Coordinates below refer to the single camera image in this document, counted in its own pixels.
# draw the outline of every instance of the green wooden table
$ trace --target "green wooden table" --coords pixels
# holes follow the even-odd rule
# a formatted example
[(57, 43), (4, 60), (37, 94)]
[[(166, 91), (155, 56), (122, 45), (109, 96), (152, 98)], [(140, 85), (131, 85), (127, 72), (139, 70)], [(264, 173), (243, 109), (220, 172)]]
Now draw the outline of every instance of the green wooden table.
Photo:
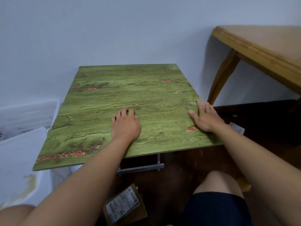
[(176, 64), (79, 67), (33, 170), (85, 163), (111, 140), (111, 117), (124, 107), (142, 126), (125, 158), (221, 144), (190, 119), (198, 98)]

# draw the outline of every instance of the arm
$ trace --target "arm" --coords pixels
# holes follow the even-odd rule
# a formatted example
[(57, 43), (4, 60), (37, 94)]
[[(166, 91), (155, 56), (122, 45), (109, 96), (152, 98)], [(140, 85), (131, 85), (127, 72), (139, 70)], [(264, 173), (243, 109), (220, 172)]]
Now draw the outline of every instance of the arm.
[(233, 130), (208, 103), (198, 107), (199, 116), (189, 111), (198, 127), (219, 137), (252, 189), (284, 225), (300, 225), (301, 171)]
[(94, 225), (123, 155), (138, 138), (141, 125), (131, 109), (112, 118), (112, 141), (54, 190), (22, 225)]

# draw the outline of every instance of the dark shorts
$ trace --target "dark shorts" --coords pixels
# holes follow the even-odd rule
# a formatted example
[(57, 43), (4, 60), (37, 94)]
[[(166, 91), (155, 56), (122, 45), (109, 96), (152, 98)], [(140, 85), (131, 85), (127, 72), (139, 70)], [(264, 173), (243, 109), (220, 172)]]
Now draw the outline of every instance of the dark shorts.
[(194, 194), (184, 212), (180, 225), (185, 226), (251, 226), (246, 201), (236, 195), (220, 192)]

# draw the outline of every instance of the knee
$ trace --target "knee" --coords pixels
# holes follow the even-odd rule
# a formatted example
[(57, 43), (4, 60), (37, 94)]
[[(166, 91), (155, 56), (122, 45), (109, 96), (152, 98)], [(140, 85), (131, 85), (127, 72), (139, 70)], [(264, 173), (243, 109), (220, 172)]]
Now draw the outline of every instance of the knee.
[(196, 188), (194, 194), (201, 192), (221, 192), (234, 194), (243, 198), (242, 191), (236, 180), (221, 171), (209, 172), (205, 180)]
[(19, 225), (35, 209), (33, 205), (14, 205), (0, 211), (0, 225)]

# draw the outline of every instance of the table top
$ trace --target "table top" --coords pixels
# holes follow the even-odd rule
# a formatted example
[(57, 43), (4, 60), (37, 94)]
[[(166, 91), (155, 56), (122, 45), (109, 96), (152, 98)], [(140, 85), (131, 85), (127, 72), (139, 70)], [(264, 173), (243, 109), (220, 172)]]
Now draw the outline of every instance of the table top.
[(125, 157), (221, 144), (190, 119), (198, 98), (176, 64), (79, 67), (33, 170), (85, 163), (111, 140), (111, 117), (124, 107), (142, 126)]
[(217, 26), (212, 35), (301, 94), (301, 26)]

